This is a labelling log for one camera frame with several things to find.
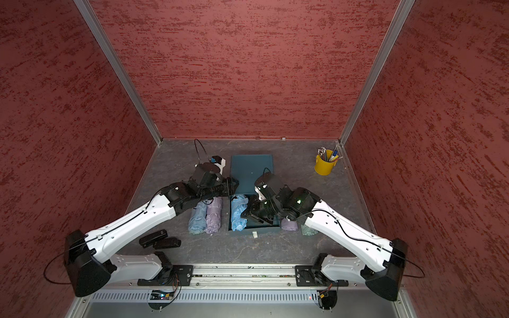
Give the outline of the light blue umbrella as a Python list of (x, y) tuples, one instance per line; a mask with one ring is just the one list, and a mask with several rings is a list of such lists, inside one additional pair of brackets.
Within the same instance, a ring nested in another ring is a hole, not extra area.
[(191, 235), (199, 235), (205, 233), (207, 223), (207, 205), (200, 201), (195, 208), (192, 209), (190, 220), (188, 223), (188, 231)]
[(243, 194), (233, 197), (231, 200), (231, 229), (242, 231), (247, 226), (247, 219), (241, 217), (246, 210), (249, 198)]

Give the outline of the teal three-drawer cabinet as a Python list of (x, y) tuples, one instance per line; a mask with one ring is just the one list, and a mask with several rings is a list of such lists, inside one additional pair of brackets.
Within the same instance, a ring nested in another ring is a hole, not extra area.
[[(273, 156), (271, 154), (238, 154), (231, 157), (230, 176), (239, 182), (235, 195), (245, 195), (257, 197), (255, 191), (255, 182), (262, 176), (263, 172), (274, 171)], [(257, 223), (253, 220), (247, 220), (247, 226), (242, 231), (234, 231), (231, 219), (229, 219), (228, 233), (233, 236), (252, 235), (256, 232), (258, 235), (278, 233), (280, 231), (280, 221), (275, 219), (272, 223)]]

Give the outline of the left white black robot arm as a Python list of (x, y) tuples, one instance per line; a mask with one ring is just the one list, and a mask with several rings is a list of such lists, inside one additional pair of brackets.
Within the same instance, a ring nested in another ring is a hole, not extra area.
[(140, 286), (176, 283), (171, 261), (163, 252), (125, 256), (118, 252), (157, 225), (195, 208), (200, 202), (235, 193), (239, 183), (223, 177), (224, 163), (197, 165), (187, 182), (158, 190), (138, 209), (86, 234), (74, 231), (66, 237), (63, 256), (75, 296), (91, 295), (114, 282), (134, 281)]

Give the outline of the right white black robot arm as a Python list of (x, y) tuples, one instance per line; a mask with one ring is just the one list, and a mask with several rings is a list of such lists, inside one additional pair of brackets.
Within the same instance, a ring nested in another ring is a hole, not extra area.
[(306, 188), (290, 189), (271, 172), (259, 177), (255, 195), (249, 198), (242, 217), (257, 223), (274, 219), (298, 221), (340, 244), (355, 255), (342, 262), (325, 254), (318, 258), (316, 280), (360, 282), (381, 298), (395, 302), (407, 264), (408, 244), (392, 241), (363, 229), (336, 212)]

